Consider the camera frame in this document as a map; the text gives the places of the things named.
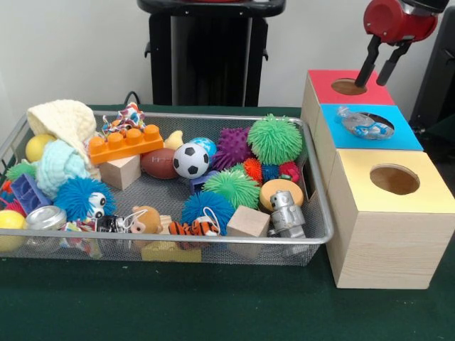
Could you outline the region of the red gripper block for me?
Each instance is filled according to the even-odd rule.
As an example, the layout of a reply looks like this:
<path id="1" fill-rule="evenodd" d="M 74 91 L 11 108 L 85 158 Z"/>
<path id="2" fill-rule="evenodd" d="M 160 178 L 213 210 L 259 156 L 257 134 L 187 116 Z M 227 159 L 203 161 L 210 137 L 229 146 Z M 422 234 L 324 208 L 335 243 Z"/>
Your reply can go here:
<path id="1" fill-rule="evenodd" d="M 411 44 L 429 37 L 437 27 L 437 22 L 437 14 L 420 9 L 416 4 L 395 0 L 371 1 L 365 10 L 363 25 L 366 33 L 373 36 L 367 47 L 368 55 L 355 79 L 355 86 L 366 86 L 375 68 L 381 43 L 400 43 L 385 61 L 376 80 L 377 85 L 385 86 Z"/>

